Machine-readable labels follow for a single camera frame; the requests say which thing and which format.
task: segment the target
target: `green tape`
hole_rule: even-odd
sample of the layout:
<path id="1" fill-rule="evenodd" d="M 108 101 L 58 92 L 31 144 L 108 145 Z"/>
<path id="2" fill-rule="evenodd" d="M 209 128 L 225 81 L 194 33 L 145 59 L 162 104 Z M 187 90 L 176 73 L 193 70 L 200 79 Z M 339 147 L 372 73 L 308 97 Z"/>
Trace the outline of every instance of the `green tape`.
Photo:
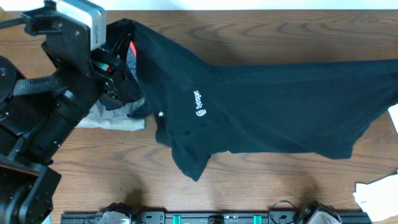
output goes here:
<path id="1" fill-rule="evenodd" d="M 261 224 L 261 216 L 260 215 L 255 215 L 253 216 L 253 223 L 254 224 Z"/>
<path id="2" fill-rule="evenodd" d="M 173 216 L 173 224 L 181 224 L 181 215 Z"/>

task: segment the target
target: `table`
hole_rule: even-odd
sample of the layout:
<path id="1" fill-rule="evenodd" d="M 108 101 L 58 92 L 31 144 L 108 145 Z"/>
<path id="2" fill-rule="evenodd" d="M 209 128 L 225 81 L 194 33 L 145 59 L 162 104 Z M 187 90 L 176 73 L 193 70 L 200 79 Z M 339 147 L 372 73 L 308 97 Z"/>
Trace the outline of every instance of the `table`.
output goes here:
<path id="1" fill-rule="evenodd" d="M 398 11 L 111 11 L 108 22 L 137 20 L 218 65 L 377 60 L 398 57 Z M 8 12 L 9 17 L 18 13 Z M 0 55 L 29 78 L 55 69 L 22 26 L 0 30 Z M 211 157 L 198 182 L 157 144 L 152 119 L 136 132 L 77 129 L 53 157 L 63 175 L 53 222 L 64 212 L 97 211 L 126 202 L 168 211 L 267 210 L 286 199 L 318 200 L 359 210 L 355 182 L 396 172 L 398 134 L 387 113 L 354 146 L 351 159 L 316 154 L 230 154 Z M 390 218 L 380 223 L 397 223 Z"/>

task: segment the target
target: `polo shirt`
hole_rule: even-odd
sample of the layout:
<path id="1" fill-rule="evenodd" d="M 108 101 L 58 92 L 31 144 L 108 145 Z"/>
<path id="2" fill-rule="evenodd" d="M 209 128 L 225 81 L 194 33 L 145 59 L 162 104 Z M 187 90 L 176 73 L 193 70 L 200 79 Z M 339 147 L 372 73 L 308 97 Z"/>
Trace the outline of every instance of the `polo shirt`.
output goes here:
<path id="1" fill-rule="evenodd" d="M 398 60 L 214 66 L 140 23 L 134 43 L 156 140 L 195 181 L 217 152 L 350 158 L 370 123 L 398 103 Z"/>

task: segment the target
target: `black wire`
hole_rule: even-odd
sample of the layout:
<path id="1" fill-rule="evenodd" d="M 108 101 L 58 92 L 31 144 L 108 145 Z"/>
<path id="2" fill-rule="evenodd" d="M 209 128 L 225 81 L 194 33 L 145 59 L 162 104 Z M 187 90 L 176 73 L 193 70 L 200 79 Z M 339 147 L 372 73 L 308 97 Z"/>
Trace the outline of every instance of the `black wire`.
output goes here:
<path id="1" fill-rule="evenodd" d="M 268 211 L 268 224 L 271 224 L 271 221 L 273 221 L 274 224 L 279 224 L 279 223 L 275 222 L 274 216 L 271 215 L 271 211 L 272 211 L 272 209 L 273 209 L 275 206 L 277 206 L 277 205 L 280 204 L 280 203 L 289 203 L 289 204 L 291 204 L 291 205 L 294 207 L 294 209 L 296 209 L 296 211 L 299 211 L 299 209 L 298 209 L 296 206 L 294 206 L 294 204 L 292 204 L 292 202 L 290 202 L 290 201 L 288 201 L 288 200 L 279 200 L 279 201 L 277 201 L 277 202 L 269 209 L 269 211 Z"/>
<path id="2" fill-rule="evenodd" d="M 12 26 L 18 26 L 21 24 L 24 24 L 23 18 L 18 18 L 18 19 L 11 19 L 8 21 L 0 22 L 0 29 L 12 27 Z"/>
<path id="3" fill-rule="evenodd" d="M 88 220 L 88 224 L 94 224 L 95 221 L 94 221 L 94 223 L 92 223 L 92 222 L 90 222 L 89 220 L 90 220 L 90 219 L 95 219 L 95 218 L 101 218 L 101 217 L 102 217 L 102 215 L 90 215 L 90 216 L 86 217 L 86 218 L 83 220 L 83 224 L 86 223 L 86 220 Z"/>

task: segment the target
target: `red stripe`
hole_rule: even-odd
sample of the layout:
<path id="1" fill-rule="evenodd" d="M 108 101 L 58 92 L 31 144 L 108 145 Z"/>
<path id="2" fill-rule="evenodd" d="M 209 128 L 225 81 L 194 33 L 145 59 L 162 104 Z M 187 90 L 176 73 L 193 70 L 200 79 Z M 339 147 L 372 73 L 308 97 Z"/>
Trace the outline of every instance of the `red stripe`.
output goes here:
<path id="1" fill-rule="evenodd" d="M 133 54 L 137 57 L 137 50 L 136 50 L 136 46 L 134 45 L 133 41 L 130 41 L 130 48 L 131 48 Z"/>

